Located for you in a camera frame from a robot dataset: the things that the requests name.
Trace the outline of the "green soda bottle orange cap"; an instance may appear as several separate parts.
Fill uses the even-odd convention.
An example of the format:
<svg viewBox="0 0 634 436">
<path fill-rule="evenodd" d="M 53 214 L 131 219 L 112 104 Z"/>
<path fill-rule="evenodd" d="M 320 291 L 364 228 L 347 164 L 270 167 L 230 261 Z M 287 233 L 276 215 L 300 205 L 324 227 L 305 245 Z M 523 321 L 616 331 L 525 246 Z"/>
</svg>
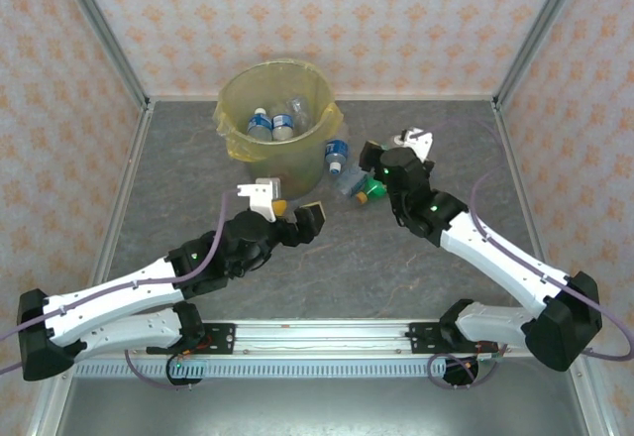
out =
<svg viewBox="0 0 634 436">
<path fill-rule="evenodd" d="M 386 193 L 386 187 L 380 181 L 369 178 L 355 197 L 361 204 L 367 204 L 384 197 Z"/>
</svg>

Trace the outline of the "aluminium table side rail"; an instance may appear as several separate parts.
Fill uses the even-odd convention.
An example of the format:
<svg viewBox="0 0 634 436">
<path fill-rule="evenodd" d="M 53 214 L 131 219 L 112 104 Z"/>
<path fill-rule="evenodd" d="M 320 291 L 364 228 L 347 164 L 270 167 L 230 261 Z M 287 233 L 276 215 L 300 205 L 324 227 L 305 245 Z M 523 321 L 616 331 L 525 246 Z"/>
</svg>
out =
<svg viewBox="0 0 634 436">
<path fill-rule="evenodd" d="M 119 178 L 110 219 L 101 242 L 101 249 L 95 259 L 88 281 L 89 287 L 108 280 L 153 113 L 154 103 L 152 101 L 144 104 L 139 112 L 137 126 L 130 141 L 128 155 Z"/>
<path fill-rule="evenodd" d="M 548 265 L 549 261 L 545 256 L 538 229 L 536 227 L 533 213 L 530 208 L 528 194 L 520 170 L 520 163 L 518 158 L 514 154 L 510 136 L 504 122 L 504 117 L 502 115 L 501 106 L 494 99 L 491 100 L 491 109 L 494 115 L 496 128 L 505 151 L 506 160 L 509 164 L 514 186 L 519 198 L 520 207 L 528 230 L 533 255 L 536 259 Z"/>
</svg>

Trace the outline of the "short blue label water bottle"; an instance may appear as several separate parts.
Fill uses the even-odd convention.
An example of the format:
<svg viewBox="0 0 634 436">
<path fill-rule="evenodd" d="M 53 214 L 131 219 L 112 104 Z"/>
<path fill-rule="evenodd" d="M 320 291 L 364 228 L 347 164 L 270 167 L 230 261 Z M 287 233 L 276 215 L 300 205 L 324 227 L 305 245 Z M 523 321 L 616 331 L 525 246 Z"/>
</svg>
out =
<svg viewBox="0 0 634 436">
<path fill-rule="evenodd" d="M 327 143 L 325 162 L 331 174 L 339 174 L 348 161 L 349 146 L 344 140 L 334 139 Z"/>
</svg>

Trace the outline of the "blue label bottle white cap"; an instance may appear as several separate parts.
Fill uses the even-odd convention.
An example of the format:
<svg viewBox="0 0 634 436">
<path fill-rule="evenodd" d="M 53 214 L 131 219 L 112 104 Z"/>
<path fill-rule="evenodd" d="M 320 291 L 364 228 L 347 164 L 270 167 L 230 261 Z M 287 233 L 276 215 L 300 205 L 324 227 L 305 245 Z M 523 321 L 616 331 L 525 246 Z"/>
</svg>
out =
<svg viewBox="0 0 634 436">
<path fill-rule="evenodd" d="M 247 124 L 247 135 L 259 142 L 272 141 L 272 122 L 264 108 L 257 108 Z"/>
</svg>

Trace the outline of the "clear slim bottle white cap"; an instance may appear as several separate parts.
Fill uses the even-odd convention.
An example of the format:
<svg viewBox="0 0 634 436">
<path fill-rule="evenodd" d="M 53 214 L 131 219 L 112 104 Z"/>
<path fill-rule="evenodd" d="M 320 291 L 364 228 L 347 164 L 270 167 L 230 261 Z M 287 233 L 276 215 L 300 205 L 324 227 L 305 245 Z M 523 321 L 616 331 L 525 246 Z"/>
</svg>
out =
<svg viewBox="0 0 634 436">
<path fill-rule="evenodd" d="M 291 113 L 296 134 L 306 133 L 312 126 L 308 100 L 304 96 L 295 96 L 287 101 L 287 107 Z"/>
</svg>

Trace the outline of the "crushed clear bottle blue cap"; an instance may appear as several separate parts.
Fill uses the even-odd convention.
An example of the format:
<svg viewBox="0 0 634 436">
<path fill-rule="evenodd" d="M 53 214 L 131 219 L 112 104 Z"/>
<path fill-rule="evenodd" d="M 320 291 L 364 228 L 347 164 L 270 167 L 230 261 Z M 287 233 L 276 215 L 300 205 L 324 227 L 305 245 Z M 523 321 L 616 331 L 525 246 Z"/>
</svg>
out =
<svg viewBox="0 0 634 436">
<path fill-rule="evenodd" d="M 345 197 L 353 197 L 362 191 L 368 180 L 368 173 L 357 164 L 345 169 L 337 179 L 337 189 Z"/>
</svg>

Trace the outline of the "grey metal sheet panel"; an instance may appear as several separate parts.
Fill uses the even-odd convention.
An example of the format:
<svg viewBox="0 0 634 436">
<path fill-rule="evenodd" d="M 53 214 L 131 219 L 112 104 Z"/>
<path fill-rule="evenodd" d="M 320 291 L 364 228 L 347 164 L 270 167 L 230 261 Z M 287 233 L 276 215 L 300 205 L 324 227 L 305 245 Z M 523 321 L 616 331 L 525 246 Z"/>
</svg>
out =
<svg viewBox="0 0 634 436">
<path fill-rule="evenodd" d="M 604 436 L 569 375 L 507 363 L 449 391 L 425 379 L 217 380 L 192 391 L 74 379 L 28 436 Z"/>
</svg>

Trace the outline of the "aluminium table end rail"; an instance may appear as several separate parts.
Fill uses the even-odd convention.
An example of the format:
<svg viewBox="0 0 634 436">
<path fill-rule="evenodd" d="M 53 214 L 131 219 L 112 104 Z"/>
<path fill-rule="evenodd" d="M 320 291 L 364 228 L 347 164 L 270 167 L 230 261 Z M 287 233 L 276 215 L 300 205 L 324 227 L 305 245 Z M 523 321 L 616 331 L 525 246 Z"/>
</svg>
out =
<svg viewBox="0 0 634 436">
<path fill-rule="evenodd" d="M 486 101 L 493 99 L 491 94 L 352 94 L 338 93 L 335 101 Z M 158 102 L 216 102 L 217 95 L 153 95 L 150 103 Z"/>
</svg>

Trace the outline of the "aluminium frame post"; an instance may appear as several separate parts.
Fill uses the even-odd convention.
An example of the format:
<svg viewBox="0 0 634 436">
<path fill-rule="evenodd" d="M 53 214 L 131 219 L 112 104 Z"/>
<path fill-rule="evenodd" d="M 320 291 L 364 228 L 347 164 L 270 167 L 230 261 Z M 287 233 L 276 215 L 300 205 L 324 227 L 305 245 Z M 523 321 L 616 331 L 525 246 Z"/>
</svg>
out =
<svg viewBox="0 0 634 436">
<path fill-rule="evenodd" d="M 511 97 L 566 1 L 545 0 L 497 92 L 492 96 L 494 111 L 499 112 Z"/>
<path fill-rule="evenodd" d="M 98 2 L 96 0 L 76 1 L 134 102 L 140 108 L 146 109 L 150 102 L 149 96 L 132 68 Z"/>
</svg>

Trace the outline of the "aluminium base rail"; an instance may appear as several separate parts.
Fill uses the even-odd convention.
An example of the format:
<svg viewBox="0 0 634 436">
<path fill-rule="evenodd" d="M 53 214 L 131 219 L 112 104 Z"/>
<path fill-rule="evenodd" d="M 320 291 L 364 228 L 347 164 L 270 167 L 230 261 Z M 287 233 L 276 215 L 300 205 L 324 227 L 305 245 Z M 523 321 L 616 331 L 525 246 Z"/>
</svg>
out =
<svg viewBox="0 0 634 436">
<path fill-rule="evenodd" d="M 308 358 L 357 355 L 412 355 L 404 336 L 412 322 L 405 320 L 243 320 L 237 326 L 234 356 L 302 356 Z M 498 348 L 524 346 L 518 318 L 476 315 L 461 321 L 461 334 L 470 341 L 494 342 Z M 131 317 L 88 333 L 87 349 L 80 360 L 101 354 L 146 352 L 147 347 L 167 347 L 181 337 L 166 318 Z"/>
</svg>

